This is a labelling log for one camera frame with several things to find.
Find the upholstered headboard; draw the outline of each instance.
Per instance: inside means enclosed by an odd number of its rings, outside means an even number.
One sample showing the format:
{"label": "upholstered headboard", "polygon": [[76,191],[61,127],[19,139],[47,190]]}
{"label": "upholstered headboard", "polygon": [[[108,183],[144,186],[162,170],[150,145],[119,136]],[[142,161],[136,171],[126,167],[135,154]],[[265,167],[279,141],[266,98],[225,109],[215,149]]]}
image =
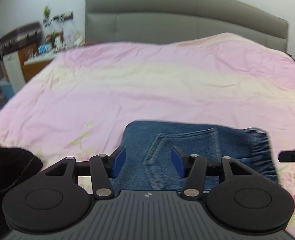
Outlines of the upholstered headboard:
{"label": "upholstered headboard", "polygon": [[85,0],[87,41],[167,44],[230,32],[286,52],[288,22],[236,0]]}

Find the pink bed sheet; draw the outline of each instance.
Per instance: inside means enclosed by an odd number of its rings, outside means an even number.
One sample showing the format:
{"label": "pink bed sheet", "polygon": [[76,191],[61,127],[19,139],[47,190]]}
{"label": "pink bed sheet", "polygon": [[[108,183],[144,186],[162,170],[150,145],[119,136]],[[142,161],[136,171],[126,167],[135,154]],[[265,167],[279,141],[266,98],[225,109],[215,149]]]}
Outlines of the pink bed sheet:
{"label": "pink bed sheet", "polygon": [[[295,62],[230,33],[150,45],[109,43],[68,51],[0,112],[0,141],[45,167],[111,154],[134,120],[259,127],[269,133],[280,181],[295,200]],[[91,192],[90,179],[79,184]],[[295,212],[287,227],[295,236]]]}

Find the blue denim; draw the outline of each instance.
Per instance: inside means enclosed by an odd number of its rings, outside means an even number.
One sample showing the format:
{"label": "blue denim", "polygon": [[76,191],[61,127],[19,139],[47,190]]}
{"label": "blue denim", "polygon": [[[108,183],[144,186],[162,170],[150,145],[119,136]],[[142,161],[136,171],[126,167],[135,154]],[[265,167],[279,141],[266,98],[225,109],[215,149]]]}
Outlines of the blue denim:
{"label": "blue denim", "polygon": [[[126,161],[119,176],[111,179],[116,192],[181,190],[186,179],[180,178],[172,165],[173,146],[213,162],[231,156],[278,182],[267,134],[259,128],[236,130],[211,124],[135,121],[126,127],[121,146],[126,148]],[[204,190],[217,184],[218,177],[206,177]]]}

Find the blue storage box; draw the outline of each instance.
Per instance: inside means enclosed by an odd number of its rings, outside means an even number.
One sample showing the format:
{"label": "blue storage box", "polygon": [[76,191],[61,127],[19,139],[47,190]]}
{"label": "blue storage box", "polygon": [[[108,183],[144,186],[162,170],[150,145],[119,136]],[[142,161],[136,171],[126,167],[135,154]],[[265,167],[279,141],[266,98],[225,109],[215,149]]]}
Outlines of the blue storage box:
{"label": "blue storage box", "polygon": [[11,84],[8,83],[5,78],[0,80],[0,88],[7,100],[10,100],[15,95]]}

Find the bed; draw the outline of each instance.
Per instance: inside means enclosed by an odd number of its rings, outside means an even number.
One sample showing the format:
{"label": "bed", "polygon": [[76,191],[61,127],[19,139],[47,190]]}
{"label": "bed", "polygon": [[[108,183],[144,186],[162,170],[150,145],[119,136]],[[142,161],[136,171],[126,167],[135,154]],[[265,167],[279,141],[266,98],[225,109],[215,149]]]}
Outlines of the bed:
{"label": "bed", "polygon": [[[8,102],[3,146],[48,167],[111,154],[135,120],[259,127],[295,200],[295,164],[277,160],[295,149],[286,20],[235,0],[85,0],[85,10],[86,40],[101,44],[63,53]],[[79,185],[91,191],[89,178]]]}

